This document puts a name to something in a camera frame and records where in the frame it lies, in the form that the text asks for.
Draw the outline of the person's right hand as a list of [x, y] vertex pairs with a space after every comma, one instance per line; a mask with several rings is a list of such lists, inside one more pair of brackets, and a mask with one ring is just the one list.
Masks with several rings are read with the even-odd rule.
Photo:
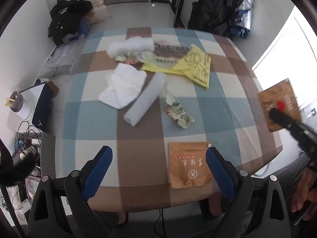
[[316, 189], [309, 190], [309, 184], [313, 178], [313, 171], [309, 168], [305, 171], [300, 182], [298, 183], [296, 192], [291, 203], [291, 212], [294, 213], [302, 209], [304, 202], [316, 202]]

